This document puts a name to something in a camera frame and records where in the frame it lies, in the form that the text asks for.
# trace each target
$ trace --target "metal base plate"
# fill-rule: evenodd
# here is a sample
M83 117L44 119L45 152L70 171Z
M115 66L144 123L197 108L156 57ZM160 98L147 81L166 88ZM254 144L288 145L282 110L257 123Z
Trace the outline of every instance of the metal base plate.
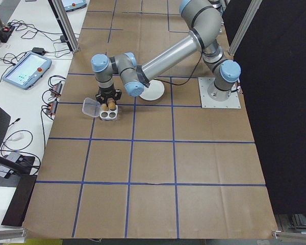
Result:
M213 83L215 78L198 78L200 101L202 108L222 108L222 109L241 109L237 92L231 93L226 101L215 101L208 95L208 87Z

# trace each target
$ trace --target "blue tape line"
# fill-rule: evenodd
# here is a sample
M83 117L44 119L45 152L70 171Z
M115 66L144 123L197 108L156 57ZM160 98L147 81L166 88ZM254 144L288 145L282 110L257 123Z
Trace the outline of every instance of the blue tape line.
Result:
M175 140L176 143L204 143L204 144L255 144L253 141L199 141L199 140Z
M109 30L109 31L123 31L123 29L114 28L95 28L95 27L83 27L82 30Z
M52 140L89 140L89 138L66 138L66 137L49 137ZM201 143L201 144L255 144L254 141L199 141L199 140L159 140L159 139L101 139L91 138L96 141L133 141L133 142L175 142L175 143Z
M165 14L165 13L143 12L143 10L141 10L141 12L127 12L127 11L124 11L122 13L123 14L156 14L156 15L177 15L177 16L180 16L180 14Z
M170 31L169 0L167 0L167 18L168 18L168 31Z
M114 8L113 8L113 12L112 12L112 19L111 19L111 25L110 25L110 31L109 31L109 37L108 37L108 43L110 42L110 39L111 39L112 22L113 22L114 14L115 14L115 12L116 12L116 6L117 6L117 0L115 0L115 2L114 2Z
M186 34L188 34L188 32L181 32L181 31L170 31L170 32L172 32L172 33L186 33Z
M68 75L77 75L77 76L94 76L93 73L68 73Z
M80 195L79 195L79 197L78 197L77 210L76 210L75 221L74 221L74 224L73 224L73 229L72 229L72 235L71 235L71 237L74 237L74 236L75 236L75 232L76 232L78 214L79 214L79 209L80 209L81 199L82 199L82 192L83 192L84 179L85 179L85 174L86 174L86 167L87 167L88 157L89 157L89 153L90 153L90 149L91 149L91 142L92 142L91 139L92 139L92 136L93 136L94 125L95 125L95 118L93 118L93 123L92 123L90 138L89 138L89 142L88 142L88 146L87 146L87 153L86 153L85 164L84 164L84 169L83 169L81 190L80 190Z
M78 220L78 214L79 214L79 211L80 211L82 193L83 193L83 184L81 184L80 194L78 196L78 203L77 203L77 209L76 209L76 214L75 214L75 221L73 223L71 237L75 237L75 231L76 231L76 225L77 225L77 220Z
M174 113L173 113L173 90L172 84L170 84L170 94L171 94L171 118L172 118L172 149L173 149L173 171L174 171L174 193L175 193L175 221L176 221L176 231L177 239L180 238L179 233L179 210L178 210L178 189L177 189L177 166L175 157L175 134L174 134Z
M131 154L130 154L130 159L129 159L126 220L125 220L125 228L124 228L125 238L127 238L127 234L128 234L129 200L130 200L130 195L131 195L131 177L132 177L133 148L134 148L134 137L135 137L135 121L136 121L136 97L134 99L133 131L132 131Z
M204 184L204 183L177 183L177 186L232 186L232 187L266 187L266 184Z
M217 184L217 183L142 183L142 182L101 182L101 181L55 181L37 180L39 184L83 184L83 185L163 185L163 186L227 186L227 187L266 187L266 184Z
M131 139L92 139L94 141L127 141L131 142Z
M127 182L84 181L85 185L128 185Z

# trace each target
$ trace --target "grid line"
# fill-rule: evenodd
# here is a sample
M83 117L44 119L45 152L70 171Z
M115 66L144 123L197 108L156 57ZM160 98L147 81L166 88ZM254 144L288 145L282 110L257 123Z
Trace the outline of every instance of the grid line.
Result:
M113 12L112 12L112 19L111 19L111 25L110 25L108 43L110 42L110 39L111 39L112 23L113 23L114 14L115 14L115 12L116 12L116 6L117 6L117 0L115 0L115 2L114 2L114 8L113 8Z
M170 78L170 93L171 93L171 119L172 119L172 150L173 150L173 171L174 171L174 193L175 193L175 219L177 239L180 238L179 234L179 210L178 210L178 189L177 189L177 167L175 155L175 135L174 135L174 112L173 112L173 91L172 91L172 78Z
M134 98L134 112L133 112L133 128L132 128L132 140L131 140L131 152L129 159L129 172L128 172L128 183L127 183L127 206L126 206L126 219L124 228L124 237L127 238L128 234L128 218L129 218L129 201L131 195L131 178L132 178L132 161L133 161L133 149L134 149L134 136L135 136L135 120L136 120L136 97Z
M76 226L77 226L77 220L78 220L78 214L80 210L80 205L81 205L81 199L82 199L82 193L83 193L83 186L84 186L84 180L85 180L85 174L86 174L86 167L87 167L87 161L90 153L90 148L91 148L91 142L92 142L92 136L93 136L93 131L94 131L94 125L95 125L95 118L93 118L93 123L92 123L92 129L91 129L91 134L90 138L88 139L88 147L87 147L87 153L86 153L86 158L85 158L85 164L84 164L84 169L83 169L83 176L82 176L82 182L81 182L81 189L80 189L80 194L78 197L78 204L77 204L77 209L76 209L76 214L75 214L75 220L73 224L73 229L72 229L72 235L71 237L75 236L76 232Z
M170 32L170 18L169 18L169 0L167 0L167 19L168 19L168 31Z
M39 184L82 184L82 185L156 185L156 186L228 186L228 187L266 187L266 184L219 184L219 183L146 183L146 182L104 182L104 181L59 181L37 180Z
M51 140L90 140L89 138L49 137ZM212 141L212 140L154 140L154 139L103 139L91 138L92 141L128 141L128 142L166 142L166 143L201 143L201 144L255 144L254 141Z

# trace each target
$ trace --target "floor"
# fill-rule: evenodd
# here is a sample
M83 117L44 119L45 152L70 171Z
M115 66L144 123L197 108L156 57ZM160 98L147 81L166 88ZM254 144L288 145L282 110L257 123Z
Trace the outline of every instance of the floor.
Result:
M267 238L276 229L243 95L241 109L202 109L197 77L213 75L202 61L154 102L128 96L114 76L117 121L82 113L98 89L91 57L133 52L145 64L188 35L180 2L89 3L24 222L30 236ZM218 41L228 49L225 32ZM199 58L161 78L185 81Z

